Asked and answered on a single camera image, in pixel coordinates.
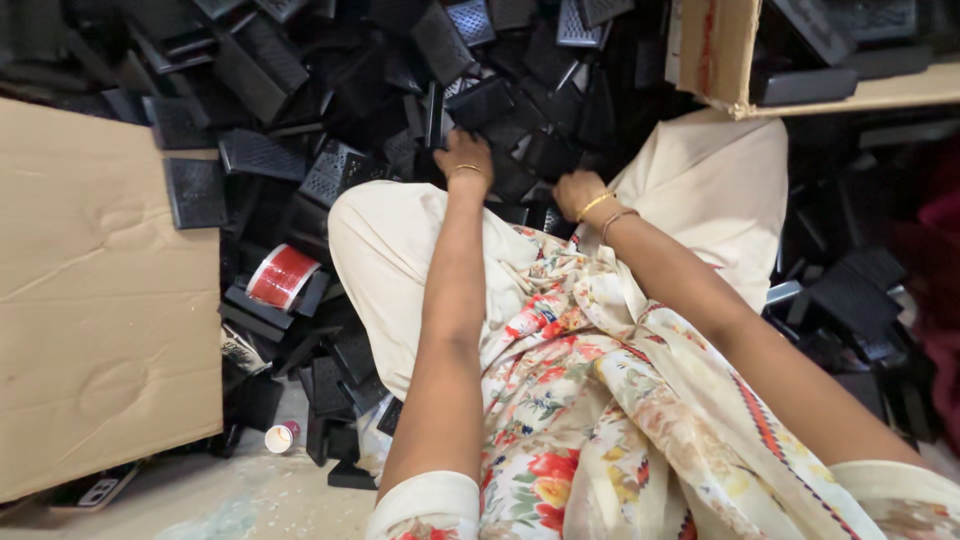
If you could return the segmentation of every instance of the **red packing tape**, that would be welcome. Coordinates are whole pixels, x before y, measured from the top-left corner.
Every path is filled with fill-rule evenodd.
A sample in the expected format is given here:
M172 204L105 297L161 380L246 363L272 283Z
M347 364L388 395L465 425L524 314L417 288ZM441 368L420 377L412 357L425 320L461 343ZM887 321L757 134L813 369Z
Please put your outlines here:
M247 285L247 295L264 304L289 311L303 284L318 268L320 264L316 260L286 244L280 244L256 269Z

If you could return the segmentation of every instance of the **concrete floor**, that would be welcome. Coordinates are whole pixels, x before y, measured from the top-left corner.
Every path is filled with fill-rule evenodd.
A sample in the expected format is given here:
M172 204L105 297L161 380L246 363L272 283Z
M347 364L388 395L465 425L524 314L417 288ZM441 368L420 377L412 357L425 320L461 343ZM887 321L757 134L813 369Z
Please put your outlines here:
M0 522L0 539L363 538L376 494L326 485L336 462L321 469L306 454L306 410L300 384L288 382L276 421L302 430L286 454L271 454L263 433L247 430L231 459L155 461L103 510L64 516L28 506Z

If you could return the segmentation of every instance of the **cardboard box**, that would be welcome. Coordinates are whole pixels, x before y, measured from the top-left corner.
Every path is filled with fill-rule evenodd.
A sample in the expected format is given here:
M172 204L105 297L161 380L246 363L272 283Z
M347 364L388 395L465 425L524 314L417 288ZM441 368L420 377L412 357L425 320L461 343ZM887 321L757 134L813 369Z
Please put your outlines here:
M219 432L219 236L148 128L0 99L0 502Z
M699 95L736 119L960 102L960 62L950 62L931 65L917 75L861 82L856 94L844 101L758 107L750 103L750 67L762 0L682 0L678 4L674 0L681 33L679 37L674 33L670 42L672 56L679 56L679 70L674 68L677 89Z

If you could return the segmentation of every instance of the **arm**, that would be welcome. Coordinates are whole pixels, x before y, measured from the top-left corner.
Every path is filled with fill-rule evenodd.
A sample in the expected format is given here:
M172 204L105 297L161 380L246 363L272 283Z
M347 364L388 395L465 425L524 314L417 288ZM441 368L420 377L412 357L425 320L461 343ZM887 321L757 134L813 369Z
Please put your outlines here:
M561 179L554 196L571 219L605 190L595 174L577 172ZM590 209L584 221L599 231L623 209L610 198ZM886 459L927 467L913 449L783 339L685 246L636 215L614 221L607 243L630 268L644 294L689 321L826 465Z
M483 445L480 329L485 316L483 201L492 184L490 148L459 130L438 150L447 177L444 224L423 291L414 374L383 471L379 501L402 481L430 471L479 483ZM458 165L470 168L455 168Z

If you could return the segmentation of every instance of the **cardboard sheet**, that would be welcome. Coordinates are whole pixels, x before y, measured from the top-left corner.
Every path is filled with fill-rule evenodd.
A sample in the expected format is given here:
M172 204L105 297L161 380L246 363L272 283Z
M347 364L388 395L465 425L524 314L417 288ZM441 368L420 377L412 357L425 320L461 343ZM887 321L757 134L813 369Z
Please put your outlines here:
M222 428L219 240L148 128L0 99L0 502Z

